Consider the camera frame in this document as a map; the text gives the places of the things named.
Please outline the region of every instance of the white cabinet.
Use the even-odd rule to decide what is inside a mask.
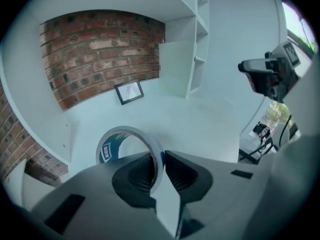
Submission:
[[[195,43],[177,41],[159,45],[159,87],[185,98],[194,68]]]
[[[194,16],[165,23],[165,42],[159,45],[160,89],[186,98],[203,78],[209,46],[209,0],[182,0]]]

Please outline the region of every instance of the picture frame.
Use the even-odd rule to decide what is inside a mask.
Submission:
[[[114,89],[119,97],[121,105],[133,102],[145,96],[139,80],[116,84],[114,85]]]

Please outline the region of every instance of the tape roll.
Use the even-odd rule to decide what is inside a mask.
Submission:
[[[160,142],[151,134],[131,126],[118,126],[107,131],[100,139],[95,152],[96,164],[107,163],[119,159],[119,148],[129,136],[135,136],[149,149],[154,165],[154,177],[151,182],[150,193],[154,193],[160,185],[164,165],[165,151]]]

